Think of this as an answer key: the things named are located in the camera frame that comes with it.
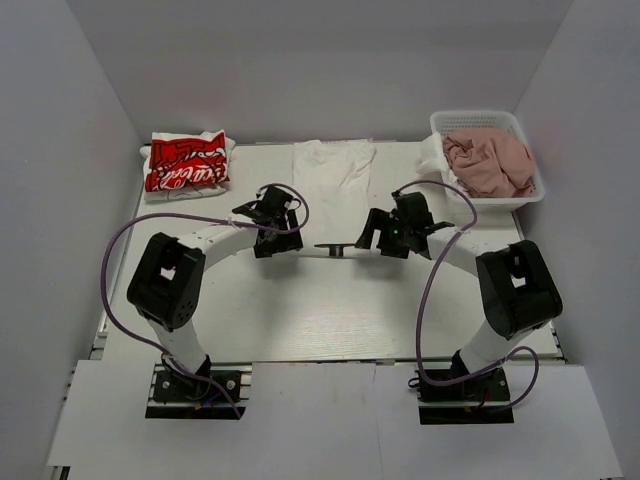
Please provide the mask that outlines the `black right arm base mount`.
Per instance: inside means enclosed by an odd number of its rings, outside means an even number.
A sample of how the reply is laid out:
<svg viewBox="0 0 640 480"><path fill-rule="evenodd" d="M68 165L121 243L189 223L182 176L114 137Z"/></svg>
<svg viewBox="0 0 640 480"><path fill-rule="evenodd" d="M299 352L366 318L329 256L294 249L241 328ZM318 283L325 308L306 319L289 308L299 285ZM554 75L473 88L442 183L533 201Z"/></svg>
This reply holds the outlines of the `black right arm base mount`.
<svg viewBox="0 0 640 480"><path fill-rule="evenodd" d="M433 386L415 371L407 382L417 393L423 426L506 425L514 423L511 394L502 368L448 386Z"/></svg>

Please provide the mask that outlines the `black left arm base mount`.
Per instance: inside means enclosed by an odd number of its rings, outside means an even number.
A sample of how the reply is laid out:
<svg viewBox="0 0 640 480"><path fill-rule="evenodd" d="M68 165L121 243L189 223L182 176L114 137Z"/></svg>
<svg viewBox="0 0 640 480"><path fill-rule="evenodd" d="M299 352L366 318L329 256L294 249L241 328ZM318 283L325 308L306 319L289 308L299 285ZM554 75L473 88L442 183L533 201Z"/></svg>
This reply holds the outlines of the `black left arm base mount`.
<svg viewBox="0 0 640 480"><path fill-rule="evenodd" d="M195 382L164 364L154 366L149 388L146 419L239 420L249 402L252 366L214 364L210 378L231 398L233 407L216 386Z"/></svg>

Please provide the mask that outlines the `white t-shirt black graphic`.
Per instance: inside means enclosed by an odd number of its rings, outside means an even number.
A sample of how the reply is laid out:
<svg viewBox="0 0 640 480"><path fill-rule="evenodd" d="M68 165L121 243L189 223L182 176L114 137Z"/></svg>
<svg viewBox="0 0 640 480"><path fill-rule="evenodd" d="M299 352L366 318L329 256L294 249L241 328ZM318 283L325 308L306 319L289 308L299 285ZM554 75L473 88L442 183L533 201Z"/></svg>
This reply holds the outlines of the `white t-shirt black graphic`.
<svg viewBox="0 0 640 480"><path fill-rule="evenodd" d="M371 167L375 145L367 140L293 146L292 186L309 206L309 220L301 230L300 257L327 257L329 244L353 244L369 215Z"/></svg>

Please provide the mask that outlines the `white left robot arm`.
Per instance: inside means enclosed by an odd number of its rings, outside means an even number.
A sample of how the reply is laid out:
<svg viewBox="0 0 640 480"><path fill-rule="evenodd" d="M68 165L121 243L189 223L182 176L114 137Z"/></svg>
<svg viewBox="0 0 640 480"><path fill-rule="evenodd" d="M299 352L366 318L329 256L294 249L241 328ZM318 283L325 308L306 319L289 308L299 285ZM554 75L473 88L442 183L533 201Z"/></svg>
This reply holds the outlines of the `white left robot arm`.
<svg viewBox="0 0 640 480"><path fill-rule="evenodd" d="M211 362L193 324L205 273L245 250L258 259L301 250L301 229L309 217L300 193L273 183L225 218L187 215L187 220L205 224L200 230L151 236L127 288L127 300L155 332L154 345L170 370L191 380L208 376Z"/></svg>

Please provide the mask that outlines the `pink t-shirt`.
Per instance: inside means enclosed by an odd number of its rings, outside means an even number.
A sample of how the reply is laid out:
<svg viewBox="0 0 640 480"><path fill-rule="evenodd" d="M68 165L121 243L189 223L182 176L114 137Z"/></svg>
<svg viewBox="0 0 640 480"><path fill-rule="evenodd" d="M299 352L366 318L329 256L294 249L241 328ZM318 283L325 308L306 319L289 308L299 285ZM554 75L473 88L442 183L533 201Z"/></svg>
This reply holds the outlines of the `pink t-shirt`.
<svg viewBox="0 0 640 480"><path fill-rule="evenodd" d="M458 183L472 198L524 198L533 191L534 155L506 131L457 130L444 137L443 152Z"/></svg>

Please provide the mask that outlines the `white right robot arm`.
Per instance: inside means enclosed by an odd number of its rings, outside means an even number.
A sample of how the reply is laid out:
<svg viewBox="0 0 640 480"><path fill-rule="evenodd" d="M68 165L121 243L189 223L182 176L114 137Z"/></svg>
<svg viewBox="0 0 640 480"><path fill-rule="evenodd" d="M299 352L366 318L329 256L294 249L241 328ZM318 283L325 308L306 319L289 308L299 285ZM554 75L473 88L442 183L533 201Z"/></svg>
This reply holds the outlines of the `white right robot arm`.
<svg viewBox="0 0 640 480"><path fill-rule="evenodd" d="M396 192L393 198L393 210L369 211L355 247L369 250L378 232L381 255L406 259L415 253L434 262L419 304L415 334L418 372L426 384L452 386L493 372L526 349L519 345L521 341L560 316L561 296L534 242L473 243L462 238L474 225L472 222L457 227L451 222L434 221L423 194ZM422 364L422 322L435 276L444 263L478 280L485 319L472 339L453 355L451 377L436 380L428 376Z"/></svg>

